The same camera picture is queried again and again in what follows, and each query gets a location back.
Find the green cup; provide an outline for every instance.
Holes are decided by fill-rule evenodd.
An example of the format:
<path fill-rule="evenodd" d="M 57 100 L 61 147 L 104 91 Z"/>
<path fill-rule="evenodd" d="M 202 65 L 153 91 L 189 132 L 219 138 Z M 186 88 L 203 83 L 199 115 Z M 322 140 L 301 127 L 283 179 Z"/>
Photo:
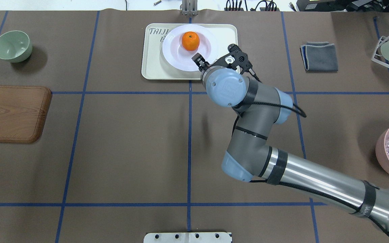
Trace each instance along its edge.
<path fill-rule="evenodd" d="M 9 62 L 22 62 L 32 52 L 29 36 L 19 30 L 9 31 L 0 36 L 0 59 Z"/>

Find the wooden cutting board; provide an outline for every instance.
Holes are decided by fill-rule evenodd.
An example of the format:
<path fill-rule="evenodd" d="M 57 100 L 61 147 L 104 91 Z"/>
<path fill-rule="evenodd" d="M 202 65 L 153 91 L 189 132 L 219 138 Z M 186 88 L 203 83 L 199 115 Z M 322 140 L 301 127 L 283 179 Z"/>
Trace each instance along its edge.
<path fill-rule="evenodd" d="M 0 142 L 35 142 L 42 135 L 51 98 L 46 87 L 0 86 Z"/>

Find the brown table mat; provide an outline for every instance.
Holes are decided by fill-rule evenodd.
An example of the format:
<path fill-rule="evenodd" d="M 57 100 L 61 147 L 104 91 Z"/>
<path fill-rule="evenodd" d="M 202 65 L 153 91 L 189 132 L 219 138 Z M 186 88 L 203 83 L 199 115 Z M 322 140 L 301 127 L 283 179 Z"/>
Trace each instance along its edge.
<path fill-rule="evenodd" d="M 375 15 L 385 35 L 389 14 Z M 202 10 L 191 22 L 236 26 L 259 78 L 306 111 L 275 126 L 268 144 L 300 157 L 304 149 L 311 161 L 388 188 L 372 149 L 389 126 L 389 72 L 369 60 L 373 16 Z M 179 10 L 0 12 L 1 33 L 22 30 L 34 46 L 25 62 L 0 60 L 0 85 L 54 94 L 41 139 L 0 143 L 1 242 L 142 242 L 146 232 L 187 230 L 229 231 L 234 242 L 388 241 L 316 198 L 223 173 L 235 113 L 200 82 L 142 77 L 150 23 L 189 18 Z M 299 46 L 316 40 L 336 44 L 337 73 L 304 70 Z"/>
<path fill-rule="evenodd" d="M 0 86 L 0 142 L 36 141 L 42 134 L 51 97 L 46 87 Z"/>

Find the folded towel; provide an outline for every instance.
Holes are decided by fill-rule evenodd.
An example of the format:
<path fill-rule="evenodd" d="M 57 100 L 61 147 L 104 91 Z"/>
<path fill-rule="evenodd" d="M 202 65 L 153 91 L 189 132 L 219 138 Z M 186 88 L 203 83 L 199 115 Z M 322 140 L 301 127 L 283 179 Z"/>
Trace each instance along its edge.
<path fill-rule="evenodd" d="M 307 71 L 338 71 L 334 44 L 307 42 L 301 46 L 301 56 Z"/>

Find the black cable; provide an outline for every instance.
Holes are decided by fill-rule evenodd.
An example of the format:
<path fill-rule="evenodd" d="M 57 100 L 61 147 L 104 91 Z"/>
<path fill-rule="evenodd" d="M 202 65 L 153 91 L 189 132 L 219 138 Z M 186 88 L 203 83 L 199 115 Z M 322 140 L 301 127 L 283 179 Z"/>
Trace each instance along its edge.
<path fill-rule="evenodd" d="M 267 180 L 252 180 L 250 181 L 251 183 L 265 183 Z M 341 200 L 337 197 L 334 197 L 332 195 L 329 195 L 327 193 L 324 193 L 324 192 L 320 192 L 318 190 L 315 190 L 315 189 L 312 189 L 312 188 L 308 188 L 308 187 L 305 187 L 305 186 L 300 186 L 300 185 L 297 185 L 297 184 L 293 184 L 293 183 L 285 183 L 285 182 L 280 182 L 279 185 L 282 185 L 282 186 L 288 186 L 288 187 L 291 187 L 291 188 L 295 188 L 295 189 L 298 189 L 298 190 L 301 190 L 301 191 L 304 191 L 304 192 L 309 192 L 309 193 L 312 193 L 312 194 L 315 194 L 315 195 L 318 195 L 318 196 L 321 196 L 321 197 L 325 197 L 325 198 L 328 198 L 330 200 L 334 200 L 336 201 L 337 203 L 341 203 L 343 204 L 344 206 L 348 207 L 348 208 L 351 208 L 353 210 L 355 210 L 355 212 L 357 212 L 359 209 L 357 206 L 354 206 L 352 205 L 351 203 L 348 203 L 344 200 Z M 378 226 L 378 228 L 381 229 L 382 232 L 384 232 L 384 234 L 386 234 L 388 237 L 389 237 L 389 232 L 378 222 L 376 221 L 374 218 L 372 218 L 371 216 L 368 217 L 369 220 L 371 220 L 376 226 Z"/>
<path fill-rule="evenodd" d="M 236 116 L 236 119 L 235 119 L 235 122 L 233 123 L 233 127 L 232 127 L 232 135 L 233 135 L 233 132 L 235 131 L 235 128 L 236 128 L 236 123 L 238 122 L 239 120 L 239 115 Z"/>
<path fill-rule="evenodd" d="M 273 4 L 273 1 L 271 0 L 271 2 L 265 8 L 265 11 L 271 11 L 272 4 Z"/>
<path fill-rule="evenodd" d="M 293 112 L 295 112 L 296 114 L 306 118 L 307 115 L 306 113 L 299 107 L 297 106 L 295 103 L 293 103 L 293 106 L 295 106 L 296 109 L 292 108 L 292 107 L 288 107 L 288 106 L 283 106 L 283 105 L 279 105 L 279 104 L 274 104 L 274 103 L 268 103 L 268 102 L 252 102 L 250 104 L 242 104 L 242 105 L 264 105 L 264 106 L 275 106 L 275 107 L 280 107 L 280 108 L 285 108 L 285 109 L 288 109 L 288 110 L 291 110 Z"/>
<path fill-rule="evenodd" d="M 295 11 L 296 12 L 296 9 L 295 9 L 295 6 L 292 4 L 292 2 L 291 3 L 289 3 L 289 7 L 293 10 L 293 11 Z"/>
<path fill-rule="evenodd" d="M 256 74 L 251 74 L 253 76 L 253 78 L 255 78 L 258 82 L 262 83 L 261 80 L 258 78 L 258 76 Z"/>
<path fill-rule="evenodd" d="M 268 6 L 267 0 L 262 0 L 262 1 L 258 2 L 258 4 L 255 6 L 254 11 L 256 11 L 256 9 L 258 9 L 259 4 L 261 4 L 261 3 L 265 3 L 265 9 L 267 8 L 267 6 Z"/>

